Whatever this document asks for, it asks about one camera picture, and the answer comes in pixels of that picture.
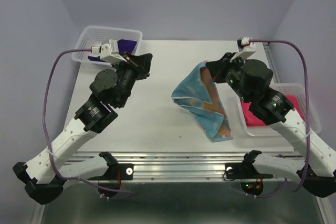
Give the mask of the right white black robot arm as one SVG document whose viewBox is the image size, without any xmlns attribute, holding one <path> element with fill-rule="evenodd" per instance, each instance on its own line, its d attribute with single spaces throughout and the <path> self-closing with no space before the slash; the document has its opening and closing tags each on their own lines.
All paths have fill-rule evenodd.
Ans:
<svg viewBox="0 0 336 224">
<path fill-rule="evenodd" d="M 206 63 L 215 83 L 227 83 L 249 111 L 279 133 L 302 159 L 270 156 L 252 150 L 241 163 L 228 163 L 228 179 L 257 179 L 274 176 L 301 183 L 320 198 L 335 193 L 335 150 L 324 142 L 301 118 L 294 105 L 270 87 L 273 71 L 260 60 L 243 60 L 226 53 L 220 60 Z"/>
</svg>

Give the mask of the purple towel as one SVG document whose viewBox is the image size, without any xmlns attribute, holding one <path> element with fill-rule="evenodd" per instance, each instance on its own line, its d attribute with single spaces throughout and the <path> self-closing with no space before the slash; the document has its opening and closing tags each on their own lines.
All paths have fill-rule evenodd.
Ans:
<svg viewBox="0 0 336 224">
<path fill-rule="evenodd" d="M 126 39 L 120 39 L 116 40 L 118 42 L 119 47 L 119 54 L 122 55 L 123 53 L 133 53 L 136 50 L 137 47 L 137 41 L 135 40 L 126 40 Z"/>
</svg>

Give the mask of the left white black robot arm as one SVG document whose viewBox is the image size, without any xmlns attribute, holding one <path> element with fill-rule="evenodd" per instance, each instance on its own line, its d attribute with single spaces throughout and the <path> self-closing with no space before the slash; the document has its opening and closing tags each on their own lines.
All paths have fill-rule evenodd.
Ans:
<svg viewBox="0 0 336 224">
<path fill-rule="evenodd" d="M 121 182 L 133 179 L 134 165 L 118 162 L 110 152 L 101 152 L 73 165 L 65 164 L 118 117 L 115 109 L 125 106 L 135 82 L 150 75 L 151 53 L 135 56 L 124 52 L 118 57 L 116 69 L 103 69 L 97 73 L 89 86 L 89 99 L 75 112 L 63 131 L 52 141 L 44 124 L 46 148 L 31 160 L 13 166 L 16 177 L 24 183 L 27 195 L 35 202 L 46 205 L 75 182 L 93 185 L 106 199 L 117 193 L 126 198 L 132 195 L 121 189 Z"/>
</svg>

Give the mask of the light blue towel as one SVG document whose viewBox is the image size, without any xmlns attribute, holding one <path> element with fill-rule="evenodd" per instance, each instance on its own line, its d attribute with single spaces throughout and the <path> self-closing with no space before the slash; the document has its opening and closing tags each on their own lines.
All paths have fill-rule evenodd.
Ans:
<svg viewBox="0 0 336 224">
<path fill-rule="evenodd" d="M 210 141 L 233 139 L 228 116 L 205 61 L 196 65 L 177 85 L 171 98 L 194 117 Z"/>
</svg>

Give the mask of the pink towel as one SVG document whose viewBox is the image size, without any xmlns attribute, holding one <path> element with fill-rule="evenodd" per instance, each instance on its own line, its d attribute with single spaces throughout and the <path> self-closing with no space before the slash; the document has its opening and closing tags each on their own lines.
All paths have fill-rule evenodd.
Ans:
<svg viewBox="0 0 336 224">
<path fill-rule="evenodd" d="M 291 94 L 286 94 L 285 95 L 286 98 L 294 105 L 295 110 L 298 111 L 299 115 L 301 116 L 301 118 L 304 120 L 305 116 L 302 113 L 298 100 L 294 95 Z M 243 115 L 244 115 L 244 119 L 246 122 L 246 125 L 248 127 L 252 127 L 252 126 L 265 126 L 265 123 L 258 119 L 256 116 L 254 116 L 250 111 L 249 111 L 249 106 L 250 106 L 250 102 L 249 103 L 244 103 L 243 101 L 240 101 L 241 103 L 241 107 L 242 107 L 242 111 L 243 111 Z"/>
</svg>

